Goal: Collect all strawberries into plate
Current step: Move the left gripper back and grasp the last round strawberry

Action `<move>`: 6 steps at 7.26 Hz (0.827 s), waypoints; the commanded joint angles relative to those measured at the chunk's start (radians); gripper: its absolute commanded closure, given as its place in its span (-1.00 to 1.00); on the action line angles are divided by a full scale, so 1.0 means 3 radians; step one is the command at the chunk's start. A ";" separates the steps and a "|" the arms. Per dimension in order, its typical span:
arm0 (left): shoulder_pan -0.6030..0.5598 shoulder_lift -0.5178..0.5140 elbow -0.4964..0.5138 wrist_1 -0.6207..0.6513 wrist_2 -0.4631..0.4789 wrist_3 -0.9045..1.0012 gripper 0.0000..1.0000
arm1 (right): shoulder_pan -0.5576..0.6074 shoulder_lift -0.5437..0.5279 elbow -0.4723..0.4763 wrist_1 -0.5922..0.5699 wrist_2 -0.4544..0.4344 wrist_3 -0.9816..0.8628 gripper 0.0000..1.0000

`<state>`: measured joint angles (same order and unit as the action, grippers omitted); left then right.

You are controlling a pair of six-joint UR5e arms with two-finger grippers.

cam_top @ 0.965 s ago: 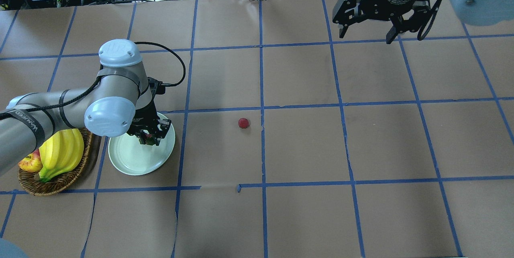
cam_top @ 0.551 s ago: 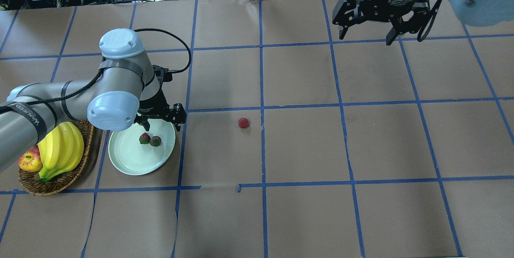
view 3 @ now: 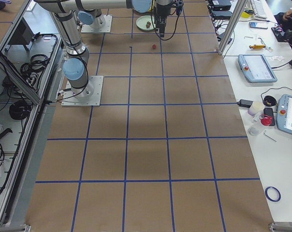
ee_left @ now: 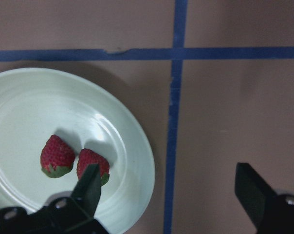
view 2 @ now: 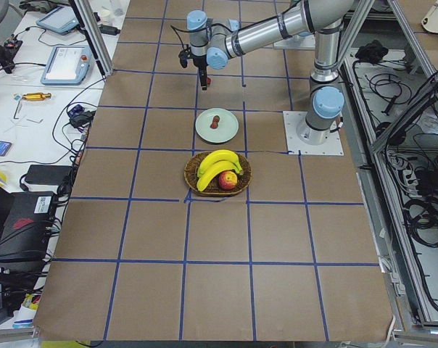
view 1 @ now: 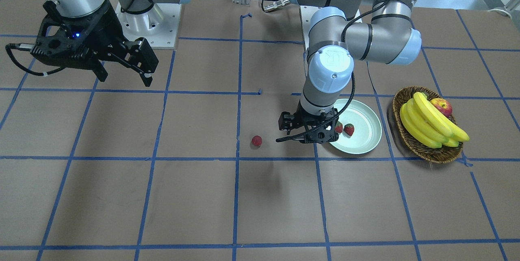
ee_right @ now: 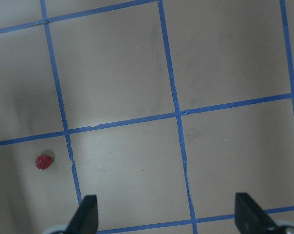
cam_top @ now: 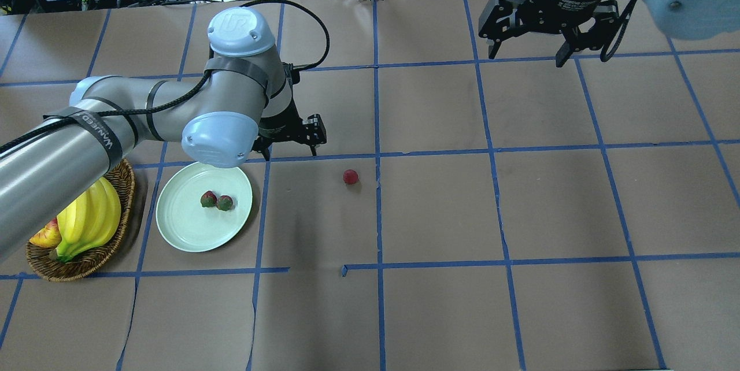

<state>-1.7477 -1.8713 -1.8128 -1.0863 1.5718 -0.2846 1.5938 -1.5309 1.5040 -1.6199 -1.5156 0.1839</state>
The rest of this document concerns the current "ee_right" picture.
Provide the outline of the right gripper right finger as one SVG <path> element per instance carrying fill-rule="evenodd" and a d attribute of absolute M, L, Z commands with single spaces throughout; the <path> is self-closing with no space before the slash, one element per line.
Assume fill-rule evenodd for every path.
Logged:
<path fill-rule="evenodd" d="M 248 193 L 235 194 L 235 225 L 241 234 L 270 234 L 278 229 Z"/>

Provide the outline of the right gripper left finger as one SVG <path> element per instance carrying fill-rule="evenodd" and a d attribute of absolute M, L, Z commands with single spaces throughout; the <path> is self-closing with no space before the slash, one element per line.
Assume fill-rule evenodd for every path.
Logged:
<path fill-rule="evenodd" d="M 73 215 L 64 233 L 96 234 L 98 225 L 97 196 L 86 195 Z"/>

